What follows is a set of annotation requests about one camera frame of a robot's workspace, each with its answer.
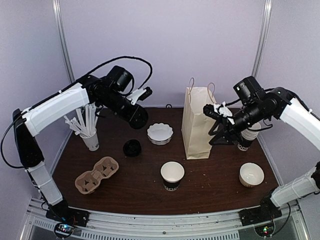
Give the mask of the black white paper coffee cup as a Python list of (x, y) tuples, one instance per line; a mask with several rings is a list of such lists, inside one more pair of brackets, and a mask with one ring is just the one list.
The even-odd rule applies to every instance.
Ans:
[(164, 188), (167, 191), (173, 192), (180, 186), (180, 182), (185, 175), (185, 169), (180, 163), (169, 161), (161, 166), (160, 174)]

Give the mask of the cardboard two-cup carrier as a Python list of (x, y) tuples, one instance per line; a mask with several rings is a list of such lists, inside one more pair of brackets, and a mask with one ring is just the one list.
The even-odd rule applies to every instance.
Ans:
[(120, 166), (114, 158), (105, 156), (95, 163), (92, 170), (79, 175), (75, 179), (74, 185), (81, 194), (89, 195), (100, 186), (102, 180), (112, 177), (119, 168)]

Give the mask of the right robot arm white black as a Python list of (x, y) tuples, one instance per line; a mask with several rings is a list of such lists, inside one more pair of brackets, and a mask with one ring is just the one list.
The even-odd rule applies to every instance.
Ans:
[(242, 91), (240, 99), (245, 102), (244, 109), (236, 113), (235, 125), (224, 129), (227, 134), (240, 135), (240, 131), (248, 126), (270, 118), (278, 120), (278, 125), (267, 130), (266, 149), (271, 151), (270, 158), (275, 161), (274, 167), (284, 182), (269, 194), (267, 202), (259, 206), (256, 216), (259, 220), (268, 220), (276, 207), (287, 202), (303, 198), (319, 188), (311, 175), (316, 170), (316, 161), (320, 159), (320, 123), (309, 112), (299, 97), (305, 97), (320, 108), (320, 82), (307, 78), (286, 81), (288, 87), (264, 90), (258, 88), (257, 93), (250, 93), (246, 87), (234, 87), (237, 94)]

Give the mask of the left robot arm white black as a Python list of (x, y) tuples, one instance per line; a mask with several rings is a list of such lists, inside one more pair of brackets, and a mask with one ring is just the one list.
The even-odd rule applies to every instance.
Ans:
[(53, 206), (51, 211), (61, 222), (69, 221), (72, 211), (62, 203), (63, 194), (46, 165), (46, 155), (42, 151), (44, 144), (39, 140), (44, 138), (44, 134), (52, 132), (54, 127), (62, 126), (64, 116), (92, 103), (109, 109), (133, 129), (143, 128), (148, 122), (148, 113), (139, 102), (153, 91), (148, 86), (139, 87), (124, 96), (123, 88), (132, 79), (127, 73), (102, 78), (89, 74), (42, 102), (16, 112), (13, 129), (22, 168), (48, 204)]

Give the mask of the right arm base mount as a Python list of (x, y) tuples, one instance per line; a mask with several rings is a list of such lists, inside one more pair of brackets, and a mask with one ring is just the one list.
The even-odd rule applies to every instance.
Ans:
[(254, 208), (245, 208), (238, 212), (242, 226), (254, 226), (254, 231), (259, 237), (267, 238), (276, 232), (275, 219), (282, 216), (278, 207), (261, 204)]

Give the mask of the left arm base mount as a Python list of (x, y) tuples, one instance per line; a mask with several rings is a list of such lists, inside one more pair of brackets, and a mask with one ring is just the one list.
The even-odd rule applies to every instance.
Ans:
[(58, 214), (58, 210), (49, 205), (46, 212), (46, 218), (55, 220), (57, 223), (53, 227), (53, 233), (59, 239), (69, 238), (77, 227), (86, 227), (90, 213), (86, 210), (67, 208), (64, 216)]

